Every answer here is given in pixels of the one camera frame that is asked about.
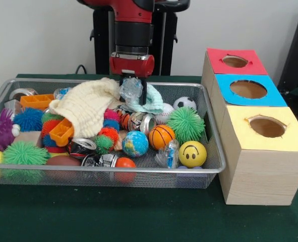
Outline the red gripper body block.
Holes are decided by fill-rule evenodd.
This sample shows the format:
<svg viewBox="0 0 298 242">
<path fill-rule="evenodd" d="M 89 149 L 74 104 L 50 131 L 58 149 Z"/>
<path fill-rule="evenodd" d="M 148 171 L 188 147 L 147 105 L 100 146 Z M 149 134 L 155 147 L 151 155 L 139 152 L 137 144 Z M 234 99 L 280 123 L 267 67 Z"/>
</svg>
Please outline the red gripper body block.
<svg viewBox="0 0 298 242">
<path fill-rule="evenodd" d="M 154 69 L 154 56 L 112 54 L 109 63 L 113 74 L 127 73 L 136 77 L 148 77 L 152 75 Z"/>
</svg>

